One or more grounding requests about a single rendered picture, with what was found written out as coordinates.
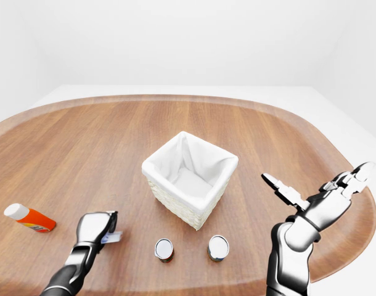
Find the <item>brown labelled tin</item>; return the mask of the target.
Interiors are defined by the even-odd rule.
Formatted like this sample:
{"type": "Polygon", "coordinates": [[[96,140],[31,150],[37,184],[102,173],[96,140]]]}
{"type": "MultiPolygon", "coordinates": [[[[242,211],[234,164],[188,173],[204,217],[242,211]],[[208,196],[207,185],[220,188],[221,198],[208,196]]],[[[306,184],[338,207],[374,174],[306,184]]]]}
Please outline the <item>brown labelled tin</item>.
{"type": "Polygon", "coordinates": [[[211,260],[215,262],[223,261],[229,254],[229,243],[221,235],[211,237],[207,247],[207,253],[211,260]]]}

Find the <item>orange bottle with white cap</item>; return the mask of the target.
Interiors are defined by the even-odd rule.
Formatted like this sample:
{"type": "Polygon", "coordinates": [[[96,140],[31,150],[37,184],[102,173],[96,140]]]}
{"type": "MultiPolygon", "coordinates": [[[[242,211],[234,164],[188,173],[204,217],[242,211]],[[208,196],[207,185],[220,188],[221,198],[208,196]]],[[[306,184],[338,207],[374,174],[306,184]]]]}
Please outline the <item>orange bottle with white cap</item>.
{"type": "Polygon", "coordinates": [[[36,232],[49,232],[56,227],[54,220],[20,203],[9,205],[4,215],[36,232]]]}

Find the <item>silver robot left hand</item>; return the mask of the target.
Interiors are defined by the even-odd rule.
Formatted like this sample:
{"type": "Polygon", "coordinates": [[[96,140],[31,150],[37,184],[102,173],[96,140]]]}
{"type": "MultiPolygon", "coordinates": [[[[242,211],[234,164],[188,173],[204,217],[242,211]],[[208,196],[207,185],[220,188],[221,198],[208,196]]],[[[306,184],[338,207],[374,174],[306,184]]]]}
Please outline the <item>silver robot left hand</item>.
{"type": "Polygon", "coordinates": [[[101,239],[107,232],[115,232],[117,211],[92,212],[83,215],[76,229],[76,243],[91,243],[101,246],[101,239]]]}

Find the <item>silver robot right hand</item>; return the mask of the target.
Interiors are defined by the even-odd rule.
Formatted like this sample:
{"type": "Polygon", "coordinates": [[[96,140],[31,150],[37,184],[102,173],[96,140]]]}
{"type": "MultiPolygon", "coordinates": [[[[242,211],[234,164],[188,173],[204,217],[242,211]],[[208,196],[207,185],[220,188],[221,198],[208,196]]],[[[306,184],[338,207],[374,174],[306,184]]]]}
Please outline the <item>silver robot right hand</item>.
{"type": "Polygon", "coordinates": [[[286,219],[287,221],[294,221],[300,216],[321,232],[347,211],[351,205],[352,195],[363,191],[374,168],[374,162],[366,162],[353,171],[342,172],[323,184],[318,194],[306,200],[303,200],[294,188],[285,185],[269,173],[263,173],[261,177],[274,190],[276,196],[285,204],[297,209],[294,215],[286,219]]]}

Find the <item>blue and white box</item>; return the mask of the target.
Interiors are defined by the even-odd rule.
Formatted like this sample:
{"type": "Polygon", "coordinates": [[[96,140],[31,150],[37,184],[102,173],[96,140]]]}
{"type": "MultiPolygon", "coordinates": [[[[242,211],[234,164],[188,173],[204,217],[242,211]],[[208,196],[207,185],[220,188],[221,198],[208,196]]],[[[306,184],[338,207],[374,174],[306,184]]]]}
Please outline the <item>blue and white box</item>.
{"type": "Polygon", "coordinates": [[[101,244],[109,244],[121,241],[122,231],[116,231],[113,233],[107,232],[101,239],[101,244]]]}

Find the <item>red labelled tin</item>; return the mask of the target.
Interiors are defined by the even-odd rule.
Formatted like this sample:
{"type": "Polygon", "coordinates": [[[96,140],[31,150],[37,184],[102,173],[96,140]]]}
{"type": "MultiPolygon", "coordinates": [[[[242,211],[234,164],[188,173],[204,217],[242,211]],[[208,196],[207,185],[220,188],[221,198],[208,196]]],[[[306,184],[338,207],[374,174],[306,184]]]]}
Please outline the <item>red labelled tin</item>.
{"type": "Polygon", "coordinates": [[[174,247],[172,242],[167,238],[161,238],[155,244],[154,254],[161,262],[170,262],[174,256],[174,247]]]}

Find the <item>white lined wicker basket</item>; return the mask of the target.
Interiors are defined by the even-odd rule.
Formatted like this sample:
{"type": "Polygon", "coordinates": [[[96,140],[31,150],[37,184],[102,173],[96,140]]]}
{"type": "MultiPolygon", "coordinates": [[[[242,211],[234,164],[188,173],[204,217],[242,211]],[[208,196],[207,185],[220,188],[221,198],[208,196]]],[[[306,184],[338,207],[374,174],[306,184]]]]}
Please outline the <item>white lined wicker basket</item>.
{"type": "Polygon", "coordinates": [[[238,162],[238,156],[181,131],[143,161],[142,173],[155,198],[198,231],[238,162]]]}

